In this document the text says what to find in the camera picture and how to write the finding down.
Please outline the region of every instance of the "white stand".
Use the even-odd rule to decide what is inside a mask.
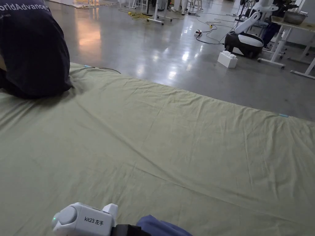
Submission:
[[[157,0],[157,2],[155,3],[154,18],[153,18],[153,19],[148,18],[146,21],[151,20],[151,21],[155,21],[155,22],[158,22],[158,23],[161,23],[162,25],[164,25],[164,22],[163,22],[163,21],[157,20],[157,19],[159,19],[160,17],[162,17],[164,20],[165,20],[165,19],[169,19],[169,20],[170,20],[170,22],[172,22],[172,21],[173,21],[173,18],[166,17],[166,12],[167,12],[167,2],[165,3],[164,15],[163,15],[163,16],[158,15],[158,1],[159,1],[159,0]]]
[[[308,52],[308,50],[310,49],[312,43],[313,43],[313,40],[314,40],[315,36],[312,37],[311,41],[309,42],[309,44],[307,45],[307,47],[305,48],[305,50],[303,51],[302,55],[300,56],[299,59],[294,59],[294,58],[290,58],[290,60],[292,61],[297,61],[297,62],[302,62],[302,63],[307,63],[307,62],[304,62],[302,61],[302,59],[305,57],[306,53]],[[315,66],[315,58],[313,59],[313,61],[311,62],[310,66],[308,67],[308,69],[306,70],[305,73],[301,73],[301,72],[298,72],[298,71],[290,71],[291,73],[294,73],[294,74],[297,74],[297,75],[301,75],[301,76],[305,76],[307,78],[310,78],[310,79],[314,79],[315,80],[315,77],[314,76],[310,76],[310,72],[312,71],[313,67]]]
[[[313,67],[315,66],[315,58],[314,60],[312,61],[312,63],[310,64],[310,66],[308,67],[308,69],[306,70],[305,73],[301,73],[301,72],[298,72],[298,71],[290,71],[291,73],[294,73],[294,74],[297,74],[297,75],[301,75],[301,76],[305,76],[307,78],[310,78],[310,79],[314,79],[315,80],[315,77],[314,76],[310,76],[310,72],[311,70],[313,69]]]
[[[305,63],[305,64],[310,64],[310,62],[303,61],[303,58],[306,56],[307,52],[309,51],[310,47],[312,46],[312,44],[314,42],[314,38],[315,38],[315,35],[313,35],[313,37],[311,38],[310,42],[307,44],[305,50],[302,52],[302,55],[299,58],[291,58],[291,57],[289,57],[288,60],[301,62],[301,63]]]
[[[271,52],[273,52],[274,48],[276,47],[276,50],[274,51],[271,60],[258,58],[257,61],[258,62],[264,61],[264,62],[273,64],[273,65],[281,66],[281,69],[284,69],[285,68],[285,64],[276,62],[276,59],[277,59],[277,56],[279,55],[279,53],[281,52],[282,48],[284,47],[285,42],[289,38],[291,31],[292,31],[292,28],[286,29],[286,31],[284,32],[284,26],[281,26],[280,31],[279,31],[279,33],[278,33],[278,35],[276,37],[276,41],[275,41],[275,43],[274,43],[274,45],[273,45],[273,47],[271,49]]]

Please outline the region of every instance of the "dark navy t-shirt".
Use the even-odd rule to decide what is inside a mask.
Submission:
[[[0,54],[6,79],[26,94],[52,96],[71,87],[63,31],[42,0],[0,0]]]

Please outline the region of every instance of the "concrete floor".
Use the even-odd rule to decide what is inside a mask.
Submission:
[[[210,0],[203,2],[203,8],[204,13],[229,14],[237,12],[238,4],[239,1]],[[234,20],[233,17],[186,15],[183,20],[174,19],[161,26],[132,20],[127,13],[118,11],[119,5],[94,9],[76,9],[52,2],[47,5],[65,33],[72,62],[110,67],[123,74],[223,101],[315,120],[315,81],[289,73],[291,69],[305,71],[307,65],[284,58],[287,67],[280,70],[238,57],[237,67],[227,69],[217,62],[223,45],[195,39],[195,30],[209,30],[198,20]],[[182,17],[173,12],[168,15]],[[220,40],[227,32],[228,27],[219,26],[211,37]],[[205,35],[201,40],[216,43]],[[287,51],[287,55],[297,53],[301,50]]]

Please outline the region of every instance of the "white foam block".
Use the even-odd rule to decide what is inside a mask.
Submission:
[[[220,53],[218,62],[224,65],[227,68],[235,68],[237,63],[237,58],[235,55],[231,54],[228,51],[223,51]]]

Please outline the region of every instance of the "person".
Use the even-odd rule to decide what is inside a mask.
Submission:
[[[279,9],[277,11],[272,12],[273,16],[278,17],[284,17],[285,11],[288,9],[297,8],[297,5],[289,5],[291,3],[291,0],[274,0],[273,4],[275,4]],[[269,25],[267,26],[265,33],[262,37],[262,40],[264,41],[264,47],[268,48],[269,42],[272,40],[274,35],[280,30],[281,25],[278,25],[276,23],[269,22]]]
[[[185,11],[187,9],[187,5],[188,5],[188,0],[174,0],[174,6],[171,7],[171,10],[173,12],[178,12],[179,8],[180,8],[180,3],[182,2],[182,9],[181,9],[181,14],[185,15]]]
[[[42,0],[0,0],[0,87],[20,98],[69,90],[64,34]]]

